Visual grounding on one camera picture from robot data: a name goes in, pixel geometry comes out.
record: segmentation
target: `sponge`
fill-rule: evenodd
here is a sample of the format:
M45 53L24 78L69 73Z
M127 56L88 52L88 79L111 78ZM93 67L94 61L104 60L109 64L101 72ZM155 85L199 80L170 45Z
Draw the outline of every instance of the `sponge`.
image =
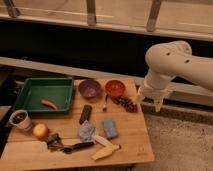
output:
M113 119L106 119L103 121L104 132L107 139L113 139L118 136L118 131Z

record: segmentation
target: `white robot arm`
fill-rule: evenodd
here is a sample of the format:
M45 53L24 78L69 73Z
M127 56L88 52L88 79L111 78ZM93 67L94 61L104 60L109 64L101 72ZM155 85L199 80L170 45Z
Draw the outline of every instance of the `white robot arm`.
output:
M150 68L138 90L137 100L153 99L156 112L169 93L169 82L176 76L213 91L213 59L193 56L185 41L152 46L146 53L146 62Z

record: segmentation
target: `yellow object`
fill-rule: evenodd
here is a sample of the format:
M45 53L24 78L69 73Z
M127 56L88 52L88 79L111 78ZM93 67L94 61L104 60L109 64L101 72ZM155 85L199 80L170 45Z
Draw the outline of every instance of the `yellow object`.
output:
M113 152L115 150L120 149L120 145L108 145L104 148L102 148L101 150L99 150L98 152L96 152L93 156L92 159L93 160L98 160L100 158L103 157L107 157L113 154Z
M99 135L93 135L93 138L95 139L95 141L97 141L98 143L100 143L103 146L113 145L109 140L107 140L106 138L101 137Z

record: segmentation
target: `wooden table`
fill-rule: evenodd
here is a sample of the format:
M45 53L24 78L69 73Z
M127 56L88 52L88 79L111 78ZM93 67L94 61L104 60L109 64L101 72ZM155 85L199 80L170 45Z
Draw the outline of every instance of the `wooden table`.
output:
M120 80L126 85L125 96L133 99L136 95L134 80L131 78ZM110 157L94 161L91 156L102 148L100 144L75 151L72 154L50 152L45 142L38 141L32 135L13 128L0 159L0 170L42 170L126 165L154 160L141 108L139 107L138 113L128 113L122 106L114 104L111 99L108 99L108 110L103 113L102 106L105 94L102 93L100 98L92 101L84 99L77 91L78 84L81 81L75 81L74 100L69 114L31 116L33 122L47 124L52 133L59 133L64 144L74 144L80 142L77 138L77 132L80 127L79 118L82 108L85 104L90 104L93 107L90 121L97 127L101 136L104 136L101 122L107 118L114 119L119 137L111 140L111 142L120 144L122 149L116 151ZM99 79L98 81L104 88L109 80Z

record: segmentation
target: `ceramic mug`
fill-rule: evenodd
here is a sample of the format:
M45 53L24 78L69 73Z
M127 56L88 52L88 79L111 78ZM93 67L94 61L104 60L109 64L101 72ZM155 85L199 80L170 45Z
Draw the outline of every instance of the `ceramic mug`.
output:
M23 131L29 131L32 128L32 122L26 110L14 111L10 116L9 122Z

